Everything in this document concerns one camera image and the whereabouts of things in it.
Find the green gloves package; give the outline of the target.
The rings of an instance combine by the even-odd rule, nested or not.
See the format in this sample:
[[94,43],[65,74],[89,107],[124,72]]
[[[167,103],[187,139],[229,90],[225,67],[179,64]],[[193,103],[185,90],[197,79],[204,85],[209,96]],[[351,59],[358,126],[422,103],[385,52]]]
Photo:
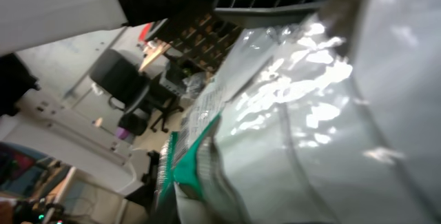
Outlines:
[[151,223],[439,223],[440,0],[247,30],[188,127]]

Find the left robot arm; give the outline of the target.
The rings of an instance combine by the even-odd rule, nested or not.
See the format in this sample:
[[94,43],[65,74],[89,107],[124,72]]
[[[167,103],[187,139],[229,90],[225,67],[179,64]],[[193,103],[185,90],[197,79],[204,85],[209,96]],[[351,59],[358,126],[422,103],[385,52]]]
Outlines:
[[42,89],[69,97],[110,42],[176,13],[185,0],[1,0],[1,113]]

